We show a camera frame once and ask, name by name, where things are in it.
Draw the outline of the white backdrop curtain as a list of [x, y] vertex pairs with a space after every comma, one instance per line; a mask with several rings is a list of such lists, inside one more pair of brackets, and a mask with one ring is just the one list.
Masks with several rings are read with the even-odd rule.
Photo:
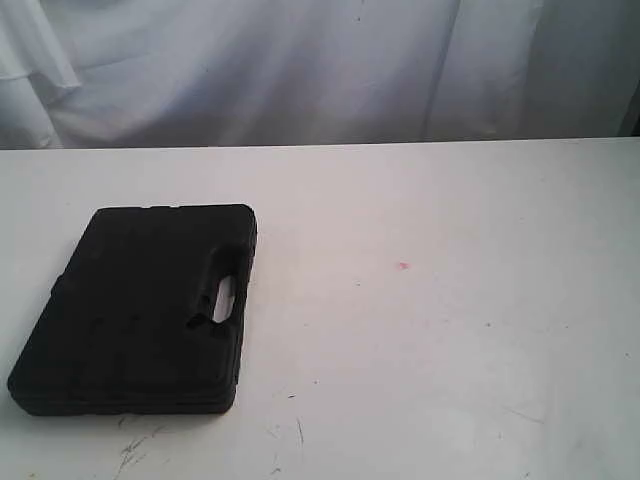
[[1, 145], [600, 137], [639, 115], [635, 1], [5, 1]]

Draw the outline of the black plastic tool case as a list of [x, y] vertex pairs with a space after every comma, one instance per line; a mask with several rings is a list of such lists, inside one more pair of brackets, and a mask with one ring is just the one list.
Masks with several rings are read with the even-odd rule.
[[222, 414], [257, 243], [245, 204], [91, 217], [7, 380], [34, 416]]

